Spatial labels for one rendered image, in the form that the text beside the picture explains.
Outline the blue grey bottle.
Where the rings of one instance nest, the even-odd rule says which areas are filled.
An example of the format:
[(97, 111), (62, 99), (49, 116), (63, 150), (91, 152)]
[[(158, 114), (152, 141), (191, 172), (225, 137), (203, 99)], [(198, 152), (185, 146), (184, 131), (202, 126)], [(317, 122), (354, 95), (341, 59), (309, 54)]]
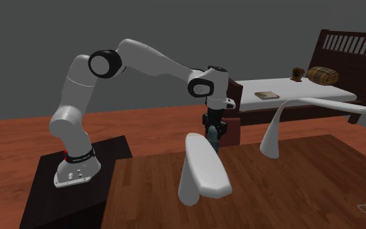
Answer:
[(207, 140), (210, 145), (213, 147), (216, 154), (218, 154), (219, 150), (219, 139), (218, 139), (218, 131), (214, 126), (210, 126), (208, 129)]

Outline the short white curved shape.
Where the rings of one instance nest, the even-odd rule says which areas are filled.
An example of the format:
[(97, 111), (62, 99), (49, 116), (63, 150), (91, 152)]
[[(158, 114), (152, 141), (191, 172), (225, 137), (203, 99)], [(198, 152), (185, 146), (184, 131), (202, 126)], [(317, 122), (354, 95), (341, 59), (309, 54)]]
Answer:
[(181, 203), (193, 206), (201, 196), (219, 199), (231, 193), (228, 174), (215, 149), (203, 135), (187, 134), (178, 189)]

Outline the thin yellow grey book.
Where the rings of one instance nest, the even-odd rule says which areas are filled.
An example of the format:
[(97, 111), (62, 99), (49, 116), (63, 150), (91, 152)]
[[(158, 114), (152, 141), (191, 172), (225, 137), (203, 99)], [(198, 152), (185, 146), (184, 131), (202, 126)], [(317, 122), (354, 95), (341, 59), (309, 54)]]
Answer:
[(260, 98), (261, 100), (275, 100), (280, 98), (279, 95), (273, 93), (272, 91), (255, 92), (254, 95)]

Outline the long white curved shape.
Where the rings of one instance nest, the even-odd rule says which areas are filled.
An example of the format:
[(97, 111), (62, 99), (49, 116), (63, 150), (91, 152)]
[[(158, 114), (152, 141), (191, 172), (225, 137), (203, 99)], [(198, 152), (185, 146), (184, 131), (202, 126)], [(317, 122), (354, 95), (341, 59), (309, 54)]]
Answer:
[(263, 140), (261, 141), (259, 149), (263, 155), (271, 159), (279, 158), (280, 154), (278, 146), (278, 135), (279, 135), (280, 116), (282, 114), (282, 111), (288, 105), (292, 105), (298, 102), (303, 105), (317, 105), (319, 107), (324, 107), (337, 111), (345, 111), (361, 115), (366, 114), (366, 106), (354, 105), (340, 101), (324, 100), (319, 98), (295, 98), (287, 100), (283, 102), (276, 111), (271, 123), (269, 124), (268, 129), (265, 132)]

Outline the dark wooden bed white mattress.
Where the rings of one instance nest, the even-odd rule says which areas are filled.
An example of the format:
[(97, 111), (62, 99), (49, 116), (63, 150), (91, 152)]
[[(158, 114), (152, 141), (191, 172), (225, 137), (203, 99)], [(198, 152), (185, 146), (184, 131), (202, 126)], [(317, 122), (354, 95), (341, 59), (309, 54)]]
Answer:
[[(229, 80), (227, 95), (237, 107), (224, 112), (223, 119), (229, 127), (220, 140), (221, 146), (238, 145), (243, 126), (268, 124), (278, 107), (288, 99), (312, 97), (366, 105), (366, 33), (323, 29), (309, 65), (335, 70), (339, 73), (338, 82), (322, 86), (306, 77), (301, 82), (289, 77)], [(272, 91), (280, 98), (261, 100), (254, 95), (266, 91)]]

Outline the small brown table clock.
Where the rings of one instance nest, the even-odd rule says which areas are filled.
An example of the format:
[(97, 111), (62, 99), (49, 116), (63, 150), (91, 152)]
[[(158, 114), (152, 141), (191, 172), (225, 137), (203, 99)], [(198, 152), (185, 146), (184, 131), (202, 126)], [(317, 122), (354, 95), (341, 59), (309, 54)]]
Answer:
[(293, 68), (292, 75), (291, 75), (291, 80), (293, 80), (295, 82), (301, 82), (304, 74), (305, 74), (304, 69), (302, 69), (302, 68)]

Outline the yellow plaid pillow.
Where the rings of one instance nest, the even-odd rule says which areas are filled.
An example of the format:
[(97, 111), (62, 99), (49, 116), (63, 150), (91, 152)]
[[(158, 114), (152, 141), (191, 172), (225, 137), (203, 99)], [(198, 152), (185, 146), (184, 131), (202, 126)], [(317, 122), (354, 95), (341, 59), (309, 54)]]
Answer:
[(316, 66), (307, 71), (306, 77), (318, 85), (330, 86), (338, 82), (339, 73), (331, 68)]

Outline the dark robot stand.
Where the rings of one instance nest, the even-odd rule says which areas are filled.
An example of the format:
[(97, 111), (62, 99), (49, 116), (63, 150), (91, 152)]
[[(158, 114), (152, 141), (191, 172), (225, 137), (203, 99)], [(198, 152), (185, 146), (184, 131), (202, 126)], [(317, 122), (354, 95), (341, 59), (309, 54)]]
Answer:
[(53, 183), (62, 151), (43, 155), (19, 229), (100, 229), (117, 159), (131, 158), (125, 136), (95, 142), (100, 171), (86, 183), (56, 188)]

